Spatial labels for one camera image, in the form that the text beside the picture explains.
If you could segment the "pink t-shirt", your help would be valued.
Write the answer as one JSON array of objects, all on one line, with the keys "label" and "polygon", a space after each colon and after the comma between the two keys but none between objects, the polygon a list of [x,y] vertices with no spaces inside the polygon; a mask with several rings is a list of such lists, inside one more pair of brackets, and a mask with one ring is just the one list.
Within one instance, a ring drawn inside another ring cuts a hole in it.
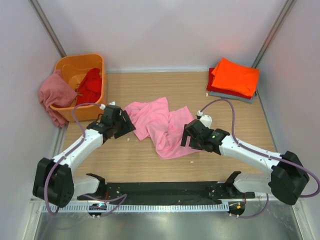
[{"label": "pink t-shirt", "polygon": [[162,97],[151,102],[132,102],[125,110],[135,126],[134,134],[140,141],[149,137],[161,159],[170,160],[198,152],[181,146],[184,127],[194,120],[187,106],[170,111],[168,99]]}]

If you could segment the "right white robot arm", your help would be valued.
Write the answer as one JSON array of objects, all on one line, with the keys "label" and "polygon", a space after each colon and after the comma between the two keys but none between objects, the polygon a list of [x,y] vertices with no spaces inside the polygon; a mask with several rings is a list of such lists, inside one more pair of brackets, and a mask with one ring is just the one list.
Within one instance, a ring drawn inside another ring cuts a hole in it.
[{"label": "right white robot arm", "polygon": [[295,153],[264,150],[234,139],[225,130],[210,129],[199,119],[184,126],[181,146],[232,157],[259,169],[261,174],[237,174],[233,186],[242,193],[271,194],[287,205],[296,204],[310,180]]}]

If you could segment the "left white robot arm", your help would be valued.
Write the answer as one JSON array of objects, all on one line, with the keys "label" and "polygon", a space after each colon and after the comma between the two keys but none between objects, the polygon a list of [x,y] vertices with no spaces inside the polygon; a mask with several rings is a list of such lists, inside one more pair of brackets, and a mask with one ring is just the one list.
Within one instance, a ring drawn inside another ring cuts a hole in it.
[{"label": "left white robot arm", "polygon": [[36,167],[33,183],[33,196],[64,208],[72,199],[91,196],[102,197],[107,192],[103,177],[88,173],[75,178],[78,166],[97,148],[111,138],[122,137],[136,128],[128,113],[114,104],[101,104],[103,110],[96,120],[67,149],[51,159],[42,158]]}]

